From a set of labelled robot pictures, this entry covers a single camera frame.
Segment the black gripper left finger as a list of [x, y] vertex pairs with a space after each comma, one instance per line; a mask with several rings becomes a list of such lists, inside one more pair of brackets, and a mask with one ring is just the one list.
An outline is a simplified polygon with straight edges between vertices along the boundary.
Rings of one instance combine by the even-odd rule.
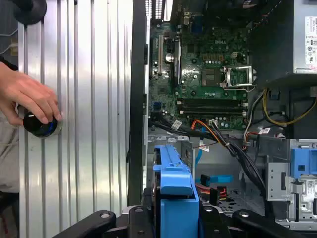
[[152, 189], [145, 188], [140, 205], [123, 209], [120, 216], [100, 210], [87, 216], [56, 238], [154, 238]]

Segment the person's bare hand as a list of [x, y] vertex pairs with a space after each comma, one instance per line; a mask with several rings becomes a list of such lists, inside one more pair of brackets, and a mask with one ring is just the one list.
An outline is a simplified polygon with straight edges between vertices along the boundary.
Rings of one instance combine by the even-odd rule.
[[19, 71], [0, 63], [0, 111], [11, 125], [23, 125], [16, 104], [32, 112], [43, 124], [61, 120], [57, 97], [47, 86]]

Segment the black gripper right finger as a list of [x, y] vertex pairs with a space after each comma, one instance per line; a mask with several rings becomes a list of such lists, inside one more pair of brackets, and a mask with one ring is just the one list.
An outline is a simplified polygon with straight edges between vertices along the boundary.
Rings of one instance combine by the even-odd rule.
[[293, 231], [251, 210], [227, 217], [219, 207], [200, 206], [200, 238], [315, 238], [316, 231]]

